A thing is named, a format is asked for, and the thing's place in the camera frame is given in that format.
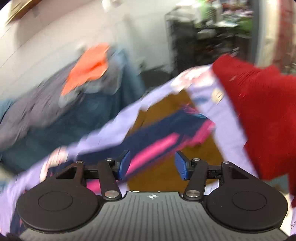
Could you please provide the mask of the brown folded garment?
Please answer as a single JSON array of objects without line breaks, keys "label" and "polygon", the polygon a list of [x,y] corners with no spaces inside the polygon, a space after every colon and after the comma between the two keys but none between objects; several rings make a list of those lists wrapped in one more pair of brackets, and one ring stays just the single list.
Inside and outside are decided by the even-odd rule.
[{"label": "brown folded garment", "polygon": [[[184,107],[193,107],[187,92],[182,90],[178,94],[170,94],[160,102],[151,106],[147,111],[140,111],[134,126],[128,134],[138,132],[140,128],[157,124],[171,117]],[[195,138],[184,136],[177,144],[178,133],[156,140],[149,147],[145,147],[136,155],[132,164],[146,164],[128,179],[128,186],[136,191],[178,191],[183,192],[187,182],[181,180],[175,166],[175,151],[181,150],[188,158],[201,158],[210,165],[220,165],[223,161],[211,134],[198,142]]]}]

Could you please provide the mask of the purple floral bed sheet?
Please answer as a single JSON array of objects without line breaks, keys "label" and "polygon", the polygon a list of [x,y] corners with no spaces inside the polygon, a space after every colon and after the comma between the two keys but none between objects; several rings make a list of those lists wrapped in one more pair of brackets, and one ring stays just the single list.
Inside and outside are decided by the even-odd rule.
[{"label": "purple floral bed sheet", "polygon": [[222,85],[211,66],[195,67],[129,105],[100,130],[91,132],[69,147],[58,148],[29,170],[10,180],[1,191],[1,234],[6,235],[10,231],[16,201],[21,193],[44,181],[50,167],[56,167],[78,154],[121,144],[141,110],[152,109],[169,94],[179,92],[181,87],[184,87],[201,113],[214,122],[214,142],[222,157],[256,176],[254,166],[243,149],[246,143],[243,128]]}]

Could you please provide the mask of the orange cloth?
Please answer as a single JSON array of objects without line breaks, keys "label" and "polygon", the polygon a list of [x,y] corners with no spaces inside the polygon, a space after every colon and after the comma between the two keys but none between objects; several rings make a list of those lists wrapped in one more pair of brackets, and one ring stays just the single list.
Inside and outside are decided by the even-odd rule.
[{"label": "orange cloth", "polygon": [[109,44],[101,43],[84,52],[70,71],[61,95],[65,96],[76,87],[102,77],[108,69],[107,51],[109,48]]}]

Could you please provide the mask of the navy Minnie Mouse shirt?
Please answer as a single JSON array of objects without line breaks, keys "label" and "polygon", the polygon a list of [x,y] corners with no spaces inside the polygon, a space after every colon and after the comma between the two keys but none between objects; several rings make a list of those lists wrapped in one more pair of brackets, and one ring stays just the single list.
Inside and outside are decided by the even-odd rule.
[{"label": "navy Minnie Mouse shirt", "polygon": [[212,122],[192,108],[177,111],[171,117],[138,130],[120,145],[79,154],[39,185],[23,194],[16,211],[23,225],[23,237],[45,235],[70,240],[116,240],[142,231],[170,233],[181,221],[179,206],[183,198],[173,192],[137,192],[122,194],[119,200],[104,200],[101,195],[97,164],[130,151],[126,181],[146,164],[132,164],[136,155],[156,140],[178,133],[198,142],[211,133]]}]

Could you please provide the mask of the teal blanket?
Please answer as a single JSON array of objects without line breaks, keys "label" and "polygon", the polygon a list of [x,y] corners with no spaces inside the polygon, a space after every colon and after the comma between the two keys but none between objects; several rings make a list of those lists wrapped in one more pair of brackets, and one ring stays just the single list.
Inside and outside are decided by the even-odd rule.
[{"label": "teal blanket", "polygon": [[[112,46],[108,53],[112,80],[104,78],[99,89],[80,91],[81,104],[60,116],[45,128],[34,128],[10,148],[1,150],[1,165],[18,174],[60,146],[79,141],[101,128],[122,109],[137,101],[145,92],[144,83],[123,48]],[[1,99],[1,116],[18,98]]]}]

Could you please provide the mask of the red garment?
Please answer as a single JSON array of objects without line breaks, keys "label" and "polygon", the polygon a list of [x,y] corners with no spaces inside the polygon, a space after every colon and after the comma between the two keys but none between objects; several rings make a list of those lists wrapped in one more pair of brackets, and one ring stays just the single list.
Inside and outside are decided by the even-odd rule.
[{"label": "red garment", "polygon": [[243,126],[245,149],[262,179],[295,183],[295,76],[223,55],[212,65]]}]

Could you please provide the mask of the dark grey pillow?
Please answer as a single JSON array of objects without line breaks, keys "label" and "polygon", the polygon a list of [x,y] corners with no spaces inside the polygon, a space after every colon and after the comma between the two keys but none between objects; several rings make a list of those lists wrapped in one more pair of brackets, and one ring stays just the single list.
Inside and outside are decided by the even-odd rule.
[{"label": "dark grey pillow", "polygon": [[1,116],[1,150],[24,138],[34,128],[45,128],[70,109],[81,104],[83,94],[59,105],[61,91],[76,61],[68,64],[47,80],[18,98]]}]

